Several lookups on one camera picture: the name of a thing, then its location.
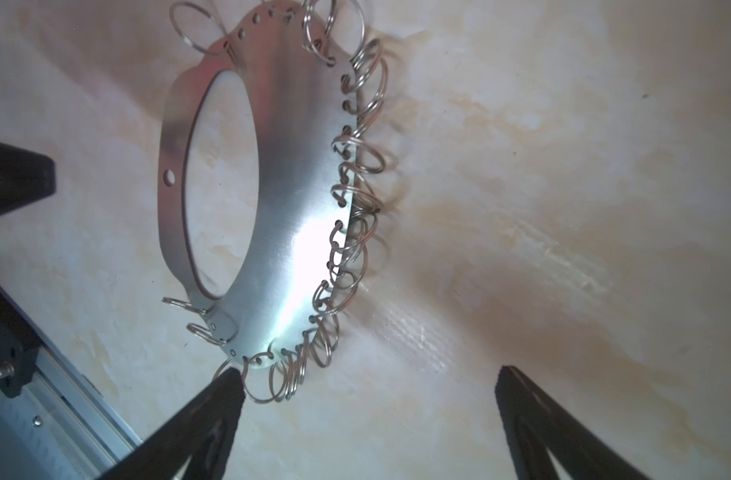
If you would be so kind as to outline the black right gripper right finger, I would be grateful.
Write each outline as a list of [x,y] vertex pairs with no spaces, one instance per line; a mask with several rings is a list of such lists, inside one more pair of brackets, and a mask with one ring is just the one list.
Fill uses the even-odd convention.
[[645,479],[515,366],[499,370],[495,397],[519,479]]

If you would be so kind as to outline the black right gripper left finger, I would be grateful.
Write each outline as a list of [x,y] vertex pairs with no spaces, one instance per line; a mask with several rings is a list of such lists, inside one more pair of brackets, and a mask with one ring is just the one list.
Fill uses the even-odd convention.
[[104,479],[221,479],[245,402],[242,376],[220,374]]

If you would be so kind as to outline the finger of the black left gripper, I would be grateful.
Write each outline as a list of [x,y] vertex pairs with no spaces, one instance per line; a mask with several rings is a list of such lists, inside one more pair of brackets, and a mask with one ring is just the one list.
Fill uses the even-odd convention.
[[0,216],[56,191],[56,166],[43,154],[0,142]]

